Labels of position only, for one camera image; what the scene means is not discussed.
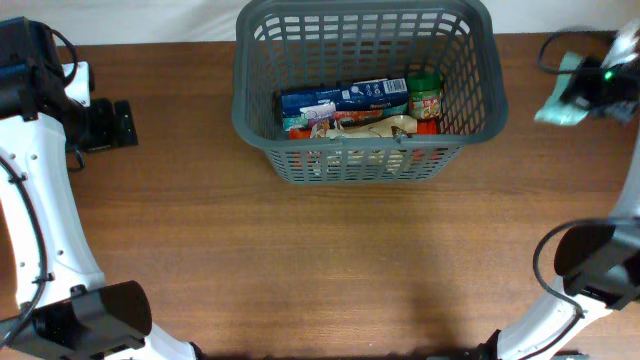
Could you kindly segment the light green tissue packet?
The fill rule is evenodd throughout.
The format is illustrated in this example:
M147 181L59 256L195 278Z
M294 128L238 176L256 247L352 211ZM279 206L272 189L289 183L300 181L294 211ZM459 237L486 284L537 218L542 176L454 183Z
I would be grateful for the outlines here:
M588 115L587 110L561 99L561 95L569 86L570 79L571 76L568 74L557 77L553 92L534 116L536 122L556 126L575 126Z

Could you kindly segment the green lid jar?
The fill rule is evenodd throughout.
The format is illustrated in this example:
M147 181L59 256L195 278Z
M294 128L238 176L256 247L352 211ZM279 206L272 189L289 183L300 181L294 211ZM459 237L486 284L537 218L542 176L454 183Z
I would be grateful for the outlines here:
M408 113L419 121L434 120L441 116L442 84L435 73L407 78L409 91Z

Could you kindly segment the grey plastic basket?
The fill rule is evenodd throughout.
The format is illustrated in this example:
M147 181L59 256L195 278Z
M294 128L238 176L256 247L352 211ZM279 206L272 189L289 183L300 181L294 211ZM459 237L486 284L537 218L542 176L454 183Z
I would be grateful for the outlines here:
M492 20L477 0L252 1L236 22L232 122L294 184L415 182L498 135L508 103ZM433 135L293 140L288 90L434 73Z

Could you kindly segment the orange spaghetti package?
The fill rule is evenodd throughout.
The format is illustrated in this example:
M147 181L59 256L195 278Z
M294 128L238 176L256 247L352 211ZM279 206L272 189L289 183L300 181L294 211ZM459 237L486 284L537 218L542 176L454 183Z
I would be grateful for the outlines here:
M415 135L436 135L438 133L437 130L437 125L436 122L434 120L428 120L428 121L423 121L420 122L419 121L419 130L418 133ZM306 140L306 139L310 139L309 138L309 134L310 134L310 130L298 130L298 129L293 129L289 132L289 138L291 140ZM343 163L338 164L336 166L333 165L328 165L328 156L329 155L335 155L336 151L331 151L328 155L327 155L327 166L331 171L335 171L338 167L340 167ZM390 162L390 165L387 166L389 171L396 171L400 168L400 165L403 161L403 153L405 153L405 150L396 150L396 149L392 149L391 150L391 154L389 156L387 156L385 154L385 151L383 151L383 159L380 163L374 163L373 161L373 155L372 151L374 150L370 150L368 154L365 153L365 159L362 160L361 162L358 162L357 165L347 165L346 161L344 162L347 166L358 166L361 165L362 163L366 162L370 165L381 165L385 159L388 159L388 161Z

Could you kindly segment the beige snack bag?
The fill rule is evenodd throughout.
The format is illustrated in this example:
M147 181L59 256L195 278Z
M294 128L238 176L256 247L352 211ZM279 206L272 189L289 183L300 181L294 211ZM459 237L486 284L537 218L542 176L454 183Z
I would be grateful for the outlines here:
M341 120L322 120L310 130L310 139L400 139L418 133L419 121L408 115L394 115L363 126L343 126ZM384 157L382 150L372 151L374 163L380 163ZM336 166L346 161L347 165L357 165L365 159L363 150L336 151L328 156L328 165Z

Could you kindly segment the blue cardboard box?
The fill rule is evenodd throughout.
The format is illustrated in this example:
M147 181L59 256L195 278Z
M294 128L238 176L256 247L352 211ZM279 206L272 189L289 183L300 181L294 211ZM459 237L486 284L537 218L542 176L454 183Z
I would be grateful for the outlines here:
M306 130L324 120L352 126L402 115L408 108L409 92L404 78L378 79L286 92L280 101L284 130Z

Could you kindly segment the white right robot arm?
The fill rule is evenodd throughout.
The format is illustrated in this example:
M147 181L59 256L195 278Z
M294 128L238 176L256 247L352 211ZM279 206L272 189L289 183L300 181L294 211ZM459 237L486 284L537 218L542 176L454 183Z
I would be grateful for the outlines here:
M633 56L601 61L567 54L557 73L561 104L630 119L639 104ZM542 296L477 349L479 359L557 359L587 326L639 300L639 154L609 216L561 224L539 241L532 270Z

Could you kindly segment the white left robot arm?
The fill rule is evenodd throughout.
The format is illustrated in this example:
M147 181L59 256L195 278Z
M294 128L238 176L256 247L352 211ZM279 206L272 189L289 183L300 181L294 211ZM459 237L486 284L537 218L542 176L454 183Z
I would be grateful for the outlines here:
M153 322L133 280L108 284L69 176L90 152L137 144L130 104L92 97L94 75L62 63L64 36L24 17L1 24L1 208L16 269L4 347L38 359L199 359Z

